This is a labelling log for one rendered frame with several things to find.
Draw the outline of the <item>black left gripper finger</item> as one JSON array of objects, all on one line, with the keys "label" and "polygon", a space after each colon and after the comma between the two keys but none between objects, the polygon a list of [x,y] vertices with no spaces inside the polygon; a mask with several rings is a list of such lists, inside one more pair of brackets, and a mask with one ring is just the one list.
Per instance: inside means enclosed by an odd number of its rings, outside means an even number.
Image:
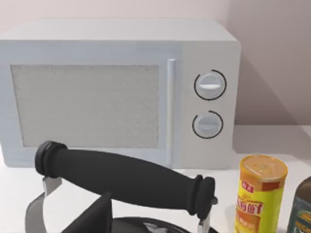
[{"label": "black left gripper finger", "polygon": [[105,192],[61,233],[111,233],[111,229],[111,194]]}]

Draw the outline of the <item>pale microwave door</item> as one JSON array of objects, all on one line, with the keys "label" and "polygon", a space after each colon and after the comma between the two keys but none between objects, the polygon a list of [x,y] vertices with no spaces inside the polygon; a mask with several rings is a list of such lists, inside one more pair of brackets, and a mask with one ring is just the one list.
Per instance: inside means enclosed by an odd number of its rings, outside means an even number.
[{"label": "pale microwave door", "polygon": [[0,145],[33,167],[46,140],[167,166],[167,60],[124,66],[0,66]]}]

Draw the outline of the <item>small microwave knob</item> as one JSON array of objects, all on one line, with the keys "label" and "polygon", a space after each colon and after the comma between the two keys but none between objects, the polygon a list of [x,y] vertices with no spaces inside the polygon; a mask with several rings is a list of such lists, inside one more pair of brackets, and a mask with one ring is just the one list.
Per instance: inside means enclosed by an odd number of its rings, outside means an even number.
[{"label": "small microwave knob", "polygon": [[202,139],[217,137],[223,130],[224,121],[214,111],[208,111],[203,115],[196,115],[192,121],[193,132]]}]

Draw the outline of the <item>yellow can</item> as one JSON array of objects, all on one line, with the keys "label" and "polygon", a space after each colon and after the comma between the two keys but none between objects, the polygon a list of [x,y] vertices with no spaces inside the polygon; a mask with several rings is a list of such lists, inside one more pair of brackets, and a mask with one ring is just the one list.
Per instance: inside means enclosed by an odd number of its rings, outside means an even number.
[{"label": "yellow can", "polygon": [[268,155],[240,161],[234,233],[276,233],[288,168]]}]

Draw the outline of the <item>large microwave knob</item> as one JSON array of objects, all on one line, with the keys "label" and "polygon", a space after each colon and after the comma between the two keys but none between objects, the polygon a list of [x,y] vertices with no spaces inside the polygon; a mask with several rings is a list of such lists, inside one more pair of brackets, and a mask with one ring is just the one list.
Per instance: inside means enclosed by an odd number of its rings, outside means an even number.
[{"label": "large microwave knob", "polygon": [[194,82],[195,93],[203,100],[216,100],[226,91],[227,82],[225,76],[217,71],[198,75]]}]

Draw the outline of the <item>pale microwave oven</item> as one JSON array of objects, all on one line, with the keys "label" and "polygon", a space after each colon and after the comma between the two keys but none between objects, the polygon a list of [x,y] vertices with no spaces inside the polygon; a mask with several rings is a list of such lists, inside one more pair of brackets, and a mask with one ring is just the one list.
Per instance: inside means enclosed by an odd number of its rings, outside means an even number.
[{"label": "pale microwave oven", "polygon": [[[0,66],[124,66],[176,60],[171,168],[226,169],[233,150],[241,45],[221,24],[189,18],[48,18],[0,34]],[[221,72],[226,91],[216,100],[195,93],[198,75]],[[196,115],[217,112],[221,133],[199,138]]]}]

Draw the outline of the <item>dark green bottle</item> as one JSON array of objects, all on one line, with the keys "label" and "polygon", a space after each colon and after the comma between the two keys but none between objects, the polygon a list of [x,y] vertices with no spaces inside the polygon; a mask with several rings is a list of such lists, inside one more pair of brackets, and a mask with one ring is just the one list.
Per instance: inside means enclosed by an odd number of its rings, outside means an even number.
[{"label": "dark green bottle", "polygon": [[295,191],[286,233],[311,233],[311,176]]}]

